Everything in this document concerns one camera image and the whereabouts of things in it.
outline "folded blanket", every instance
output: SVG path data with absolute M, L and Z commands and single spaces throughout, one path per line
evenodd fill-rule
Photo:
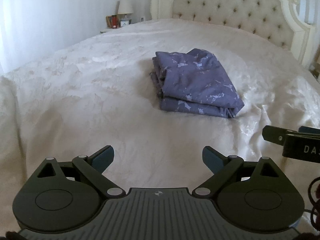
M 234 118 L 244 107 L 226 71 L 206 50 L 156 52 L 153 63 L 150 76 L 164 111 Z

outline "headboard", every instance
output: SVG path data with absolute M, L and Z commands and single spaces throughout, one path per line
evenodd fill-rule
M 152 0 L 152 19 L 180 18 L 243 29 L 312 61 L 315 27 L 298 19 L 298 0 Z

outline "lampshade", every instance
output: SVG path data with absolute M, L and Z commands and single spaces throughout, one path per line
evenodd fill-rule
M 131 14 L 131 13 L 133 13 L 133 8 L 129 0 L 120 0 L 118 14 Z

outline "red bottle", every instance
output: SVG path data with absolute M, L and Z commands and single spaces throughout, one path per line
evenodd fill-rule
M 111 23 L 111 24 L 112 24 L 112 28 L 113 28 L 113 29 L 116 29 L 116 28 L 117 28 L 117 26 L 118 26 L 118 19 L 117 19 L 117 16 L 116 16 L 116 15 L 113 15 L 113 16 L 112 16 L 112 20 L 111 20 L 111 21 L 112 21 L 112 23 Z

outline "white bedspread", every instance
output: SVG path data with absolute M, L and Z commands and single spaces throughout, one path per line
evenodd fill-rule
M 214 53 L 245 107 L 234 120 L 159 110 L 149 77 L 156 51 Z M 0 234 L 18 230 L 12 200 L 44 158 L 71 161 L 105 145 L 104 175 L 124 188 L 189 187 L 212 176 L 209 145 L 247 161 L 270 156 L 306 201 L 315 163 L 286 160 L 265 125 L 320 127 L 320 85 L 290 52 L 242 30 L 182 20 L 131 25 L 6 74 L 0 86 Z

